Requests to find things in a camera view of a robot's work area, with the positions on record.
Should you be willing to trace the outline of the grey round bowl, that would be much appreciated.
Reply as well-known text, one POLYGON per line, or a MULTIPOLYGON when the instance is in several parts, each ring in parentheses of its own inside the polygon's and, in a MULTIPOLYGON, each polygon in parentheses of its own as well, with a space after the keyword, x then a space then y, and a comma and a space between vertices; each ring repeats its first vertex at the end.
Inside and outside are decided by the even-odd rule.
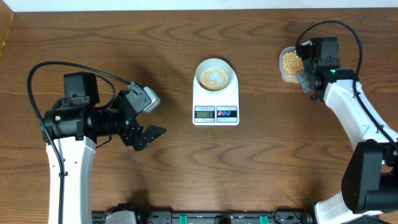
POLYGON ((197 69, 195 71, 195 78, 194 78, 193 82, 194 82, 195 87, 198 90, 204 90, 209 93, 218 93, 218 92, 227 91, 227 90, 233 91, 237 85, 237 76, 236 76, 233 68, 226 61, 219 59, 219 58, 209 58, 209 59, 202 61, 202 63, 199 64, 199 66, 197 67, 197 69), (209 90, 206 90, 205 88, 203 88, 202 85, 200 84, 200 77, 201 77, 202 73, 205 70, 212 69, 212 68, 218 68, 227 74, 228 84, 224 89, 219 90, 219 91, 209 91, 209 90))

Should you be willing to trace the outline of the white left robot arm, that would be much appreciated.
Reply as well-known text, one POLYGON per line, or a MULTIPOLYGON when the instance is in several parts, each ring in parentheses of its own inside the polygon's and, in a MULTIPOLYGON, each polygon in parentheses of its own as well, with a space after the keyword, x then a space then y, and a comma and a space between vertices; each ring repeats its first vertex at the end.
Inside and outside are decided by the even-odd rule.
POLYGON ((118 135, 125 146, 141 151, 166 132, 154 125, 144 128, 136 120, 160 104, 152 89, 131 82, 110 104, 99 107, 97 79, 88 72, 64 75, 65 97, 45 113, 49 223, 92 223, 91 171, 98 137, 118 135))

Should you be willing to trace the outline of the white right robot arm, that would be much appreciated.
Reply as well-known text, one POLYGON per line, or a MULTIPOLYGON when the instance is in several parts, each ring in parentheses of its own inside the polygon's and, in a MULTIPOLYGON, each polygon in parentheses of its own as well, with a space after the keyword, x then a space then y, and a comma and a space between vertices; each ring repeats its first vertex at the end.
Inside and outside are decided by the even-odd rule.
POLYGON ((338 118, 353 147, 341 190, 318 202, 307 223, 358 223, 397 210, 397 132, 378 115, 355 72, 340 68, 336 37, 295 47, 304 70, 297 78, 338 118))

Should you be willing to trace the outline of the soybeans in grey bowl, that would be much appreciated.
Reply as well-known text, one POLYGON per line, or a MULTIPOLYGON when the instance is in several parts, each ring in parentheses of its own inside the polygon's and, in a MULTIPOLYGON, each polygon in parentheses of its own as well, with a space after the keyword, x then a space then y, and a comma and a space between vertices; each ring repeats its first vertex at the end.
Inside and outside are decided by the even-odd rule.
POLYGON ((206 90, 219 91, 227 86, 228 76, 224 71, 218 68, 208 69, 202 73, 200 84, 206 90))

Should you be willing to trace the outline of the white digital kitchen scale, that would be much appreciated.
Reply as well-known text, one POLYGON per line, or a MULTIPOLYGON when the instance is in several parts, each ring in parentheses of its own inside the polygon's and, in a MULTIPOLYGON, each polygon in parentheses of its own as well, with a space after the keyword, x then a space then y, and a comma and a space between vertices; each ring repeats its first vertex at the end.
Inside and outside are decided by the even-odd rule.
POLYGON ((197 126, 236 126, 239 124, 239 82, 233 91, 209 93, 193 83, 192 123, 197 126))

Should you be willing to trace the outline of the clear container of soybeans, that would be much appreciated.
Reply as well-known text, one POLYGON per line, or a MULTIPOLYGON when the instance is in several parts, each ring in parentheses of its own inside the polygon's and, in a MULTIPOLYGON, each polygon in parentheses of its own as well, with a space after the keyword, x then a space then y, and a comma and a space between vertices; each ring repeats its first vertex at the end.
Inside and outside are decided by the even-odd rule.
POLYGON ((295 47, 287 47, 279 55, 279 70, 282 80, 298 84, 297 74, 304 70, 302 59, 297 55, 295 47))

